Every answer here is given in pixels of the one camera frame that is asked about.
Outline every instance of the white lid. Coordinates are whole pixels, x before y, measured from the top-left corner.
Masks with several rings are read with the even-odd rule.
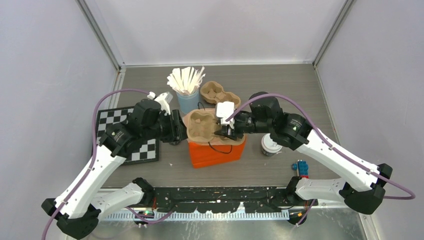
[[[271,137],[271,134],[267,133],[262,137],[262,148],[265,149],[268,153],[276,154],[278,153],[283,146],[278,145],[276,142],[274,142]]]

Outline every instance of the blue cup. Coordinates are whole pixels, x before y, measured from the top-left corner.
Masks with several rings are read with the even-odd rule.
[[[198,102],[200,102],[199,89],[197,88],[195,92],[191,95],[181,95],[179,92],[175,92],[178,98],[179,109],[184,114],[198,108]]]

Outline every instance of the wire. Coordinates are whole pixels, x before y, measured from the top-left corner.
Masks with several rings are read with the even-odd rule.
[[[200,105],[199,104],[201,104],[201,106],[203,107],[203,110],[206,110],[206,108],[205,108],[205,105],[203,105],[203,103],[201,103],[201,102],[197,102],[197,108],[200,110]]]
[[[173,210],[171,210],[170,212],[168,212],[167,214],[165,214],[163,217],[159,218],[158,220],[150,221],[150,220],[146,220],[145,218],[143,218],[141,215],[139,215],[132,208],[126,207],[126,209],[130,210],[135,215],[136,218],[138,218],[141,221],[146,222],[148,224],[158,224],[158,223],[162,222],[163,220],[167,219],[174,212]],[[115,236],[101,237],[101,236],[97,236],[94,232],[91,233],[91,236],[95,237],[96,239],[102,239],[102,240],[116,239],[119,235],[133,229],[134,227],[138,227],[138,226],[139,225],[133,225],[133,226],[127,227],[126,229],[122,230],[121,232],[119,232]]]
[[[281,210],[289,210],[289,209],[292,209],[292,208],[294,208],[295,207],[295,205],[293,205],[293,206],[291,206],[291,207],[288,207],[288,208],[280,208]]]
[[[93,111],[92,119],[91,119],[91,137],[92,137],[93,149],[92,149],[92,158],[91,158],[90,164],[88,166],[88,169],[86,170],[84,175],[81,177],[81,179],[76,183],[76,185],[69,191],[68,195],[66,195],[66,197],[63,199],[62,203],[56,208],[56,210],[53,212],[51,217],[48,219],[47,224],[45,225],[44,230],[42,231],[41,240],[46,239],[47,232],[49,231],[49,228],[50,228],[50,225],[53,222],[53,219],[55,219],[56,215],[58,215],[60,210],[64,207],[65,203],[68,202],[68,200],[72,197],[72,195],[75,193],[75,191],[77,191],[77,189],[81,186],[81,184],[83,184],[84,180],[87,178],[87,176],[91,172],[90,169],[93,168],[93,165],[96,161],[96,155],[97,155],[96,115],[97,115],[97,112],[99,110],[100,104],[102,104],[102,102],[105,99],[107,99],[109,96],[117,94],[117,93],[122,93],[122,92],[139,92],[139,93],[144,93],[144,94],[147,94],[147,95],[149,94],[148,91],[144,91],[144,90],[141,90],[141,89],[125,88],[125,89],[112,91],[112,92],[106,94],[105,96],[103,96],[97,102],[97,104],[94,107],[94,111]]]
[[[201,103],[201,102],[198,101],[197,102],[197,108],[199,110],[200,110],[200,105],[203,107],[203,110],[206,111],[205,105],[203,105],[203,103]],[[225,151],[220,151],[220,150],[216,149],[215,147],[213,147],[210,141],[208,141],[207,144],[209,144],[209,147],[211,149],[213,149],[215,152],[218,152],[218,153],[221,153],[221,154],[230,154],[233,151],[233,145],[230,145],[231,148],[229,149],[229,152],[225,152]]]
[[[151,211],[153,212],[156,208],[156,197],[154,197],[153,205],[151,206]]]
[[[147,220],[145,218],[143,218],[140,214],[138,214],[136,211],[134,211],[131,207],[126,207],[126,209],[128,209],[131,213],[133,213],[135,215],[136,218],[140,219],[143,222],[146,222],[148,224],[158,224],[160,222],[162,222],[163,220],[167,219],[169,216],[171,216],[171,214],[174,212],[173,209],[171,209],[171,211],[169,211],[167,214],[165,214],[163,217],[159,218],[158,220]]]
[[[215,147],[213,147],[211,145],[211,142],[210,141],[208,141],[207,143],[209,144],[209,147],[211,149],[213,149],[213,150],[215,150],[215,152],[218,152],[218,153],[221,153],[221,154],[230,154],[233,151],[233,145],[230,145],[231,147],[230,147],[229,151],[228,152],[225,152],[225,151],[220,151],[220,150],[216,149]]]
[[[314,122],[312,121],[312,119],[309,117],[309,115],[305,112],[305,110],[303,110],[303,108],[297,104],[295,101],[291,100],[290,98],[288,98],[287,96],[281,95],[281,94],[277,94],[277,93],[266,93],[266,94],[262,94],[259,96],[255,96],[252,99],[249,99],[247,102],[243,103],[240,107],[238,107],[233,114],[231,114],[231,116],[229,116],[225,121],[229,121],[230,119],[232,119],[236,114],[238,114],[244,107],[246,107],[248,104],[258,100],[258,99],[263,99],[263,98],[268,98],[268,97],[277,97],[277,98],[281,98],[286,100],[287,102],[291,103],[293,106],[295,106],[305,117],[305,119],[309,122],[309,124],[312,126],[312,128],[315,130],[316,134],[319,136],[319,138],[330,148],[332,149],[334,152],[336,152],[337,154],[339,154],[340,156],[342,156],[344,159],[348,160],[349,162],[351,162],[352,164],[354,164],[355,166],[363,169],[364,171],[366,171],[367,173],[370,173],[371,175],[373,175],[376,178],[379,178],[383,181],[385,181],[386,183],[395,186],[396,188],[403,190],[404,192],[408,193],[410,196],[384,196],[385,199],[396,199],[396,200],[412,200],[414,199],[415,193],[413,191],[411,191],[410,189],[408,189],[407,187],[400,185],[397,182],[392,181],[391,179],[388,179],[382,175],[379,175],[375,172],[370,171],[370,169],[362,164],[360,164],[359,162],[356,162],[355,160],[353,160],[352,158],[348,157],[346,154],[344,154],[343,152],[341,152],[340,150],[338,150],[337,148],[333,147],[333,145],[321,134],[321,131],[318,129],[318,127],[314,124]]]
[[[292,234],[292,232],[293,232],[293,230],[294,229],[296,229],[296,228],[298,228],[299,227],[299,224],[306,218],[306,215],[309,213],[309,211],[311,210],[311,208],[312,208],[312,206],[314,205],[314,203],[315,203],[315,199],[313,199],[311,202],[310,202],[310,206],[309,206],[309,208],[305,211],[305,213],[303,214],[303,216],[300,218],[300,220],[296,223],[296,225],[294,225],[292,228],[291,228],[291,230],[290,230],[290,233],[289,233],[289,236]]]

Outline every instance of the blue toy block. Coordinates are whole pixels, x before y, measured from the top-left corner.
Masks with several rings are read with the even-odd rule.
[[[306,161],[297,161],[297,167],[299,169],[299,175],[301,177],[309,176],[309,174],[308,174],[309,166],[306,163]]]

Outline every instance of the black cable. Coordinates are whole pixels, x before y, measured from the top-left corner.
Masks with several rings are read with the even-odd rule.
[[[203,105],[203,103],[201,103],[201,102],[197,102],[197,108],[200,110],[200,105],[199,104],[201,104],[201,106],[203,107],[203,110],[206,110],[206,108],[205,108],[205,105]]]
[[[291,208],[294,208],[294,207],[296,207],[295,205],[293,205],[293,206],[291,206],[291,207],[288,207],[288,208],[280,208],[281,210],[288,210],[288,209],[291,209]]]
[[[230,145],[230,146],[231,146],[231,148],[229,149],[229,152],[224,152],[224,151],[220,151],[220,150],[216,149],[215,147],[213,147],[213,146],[211,145],[211,142],[210,142],[210,141],[208,141],[207,143],[209,144],[209,147],[210,147],[211,149],[213,149],[213,150],[215,150],[215,152],[218,152],[218,153],[221,153],[221,154],[230,154],[230,153],[233,151],[233,145]]]
[[[200,110],[200,105],[203,107],[203,110],[206,110],[206,108],[205,108],[205,105],[203,105],[203,103],[201,103],[201,102],[197,102],[197,108]],[[231,146],[231,148],[229,149],[229,152],[224,152],[224,151],[220,151],[220,150],[218,150],[218,149],[216,149],[215,147],[213,147],[212,145],[211,145],[211,142],[210,141],[208,141],[207,142],[207,144],[209,144],[209,147],[211,148],[211,149],[213,149],[215,152],[218,152],[218,153],[221,153],[221,154],[230,154],[232,151],[233,151],[233,145],[230,145]]]

